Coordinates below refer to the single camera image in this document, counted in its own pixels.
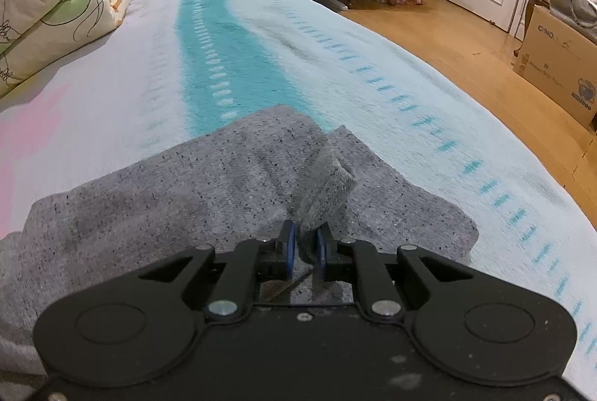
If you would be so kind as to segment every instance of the wooden floor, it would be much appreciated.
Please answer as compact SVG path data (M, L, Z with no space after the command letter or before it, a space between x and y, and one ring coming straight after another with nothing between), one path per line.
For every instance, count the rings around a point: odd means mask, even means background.
M506 125L597 228L597 137L512 71L520 41L446 0L389 7L358 0L343 15L401 45Z

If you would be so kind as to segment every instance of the gray fabric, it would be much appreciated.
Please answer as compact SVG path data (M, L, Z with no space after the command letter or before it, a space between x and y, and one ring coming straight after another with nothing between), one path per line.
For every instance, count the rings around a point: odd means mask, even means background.
M331 210L337 199L304 188L318 170L336 198L352 187L348 177L356 178L346 206L334 214L321 204ZM0 369L43 372L31 332L56 299L188 246L229 251L247 237L276 236L307 196L319 205L305 208L313 212L305 217L329 216L335 232L384 251L408 240L462 260L478 235L462 211L409 184L346 129L328 141L291 108L263 110L36 202L23 231L0 241ZM342 285L311 278L311 268L299 261L296 276L306 280L290 284L290 293L289 285L279 291L294 301L346 298Z
M14 384L12 382L0 382L0 400L21 401L34 392L31 386Z
M549 0L550 12L597 44L597 9L589 0Z

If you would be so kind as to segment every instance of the teal stripe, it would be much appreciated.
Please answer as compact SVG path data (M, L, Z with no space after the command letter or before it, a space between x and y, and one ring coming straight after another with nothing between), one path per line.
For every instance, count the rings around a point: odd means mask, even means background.
M193 12L198 6L209 11ZM196 27L207 30L213 45L198 42ZM181 98L190 136L210 133L235 118L278 104L313 115L310 102L286 79L276 58L245 21L230 12L227 0L180 0L176 30L183 70ZM214 72L213 66L223 69ZM229 82L230 93L211 88L218 80Z
M547 256L550 249L551 249L551 245L543 246L543 249L541 249L541 252L538 255L536 255L536 257L532 260L532 262L535 263L536 265L539 264L541 262L541 260Z
M593 340L591 340L591 343L587 347L587 355L593 352L593 350L595 349L595 345L597 345L597 338L593 338Z
M559 265L559 260L557 259L556 261L551 263L551 266L549 267L547 272L552 273L557 268L558 265Z
M535 233L537 232L537 227L536 226L532 226L528 231L526 231L526 233L524 233L521 237L521 242L526 243L530 238L532 238L533 236L535 236Z
M479 189L479 193L487 193L497 185L497 180L490 180L483 187Z
M576 317L578 315L578 312L580 312L580 309L583 308L583 302L578 302L575 306L574 306L574 310L572 310L572 317Z
M518 209L516 211L516 214L514 214L509 220L508 222L510 223L510 226L516 225L518 222L520 222L520 220L526 216L526 211L524 209ZM534 230L536 230L536 227L532 227L531 230L534 233Z
M562 280L559 282L559 284L557 285L557 288L556 288L556 298L559 298L562 296L562 293L563 293L564 289L566 288L566 285L568 285L568 280L569 280L569 278L566 276L566 278L562 278Z
M435 121L435 118L428 116L427 118L423 118L423 119L419 119L419 121L415 121L412 124L412 126L417 127L417 126L429 125L429 124L433 123L434 121Z
M438 152L447 152L458 145L455 141L445 142L442 146L438 147Z
M462 171L462 173L467 175L476 172L481 165L483 165L483 162L481 162L480 160L473 160L472 162L467 163L467 165L465 165L465 169Z
M589 333L589 330L593 328L593 323L589 322L587 323L587 325L584 326L584 329L582 332L580 332L580 335L578 336L578 341L582 342L584 340L584 338L587 336L587 334Z
M500 207L501 205L506 204L506 202L508 202L510 199L510 196L505 193L504 195L502 195L501 197L499 197L494 203L493 203L493 207Z

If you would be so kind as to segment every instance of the bed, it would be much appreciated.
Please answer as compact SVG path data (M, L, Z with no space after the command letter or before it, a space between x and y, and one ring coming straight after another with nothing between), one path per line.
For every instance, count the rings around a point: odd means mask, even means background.
M53 236L58 225L40 222L40 199L56 194L68 204L74 187L279 104L326 133L345 126L408 182L470 217L478 228L471 266L573 314L579 341L565 378L596 397L597 233L589 220L470 96L311 0L132 0L117 31L0 99L0 369L42 373L31 343L36 315L101 280L85 276L93 265L125 268L116 243L83 254L85 231ZM24 248L33 230L40 242ZM29 294L17 294L23 284Z

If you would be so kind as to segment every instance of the metal screw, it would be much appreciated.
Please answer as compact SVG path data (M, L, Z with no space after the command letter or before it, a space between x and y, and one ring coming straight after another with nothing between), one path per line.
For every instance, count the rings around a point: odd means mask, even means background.
M226 315L232 315L235 311L237 311L238 306L230 300L216 300L207 306L207 310L215 315L226 317Z
M392 317L402 310L400 304L394 300L378 300L371 306L371 310L384 317Z
M297 315L298 321L311 321L313 320L313 316L310 313L302 312Z

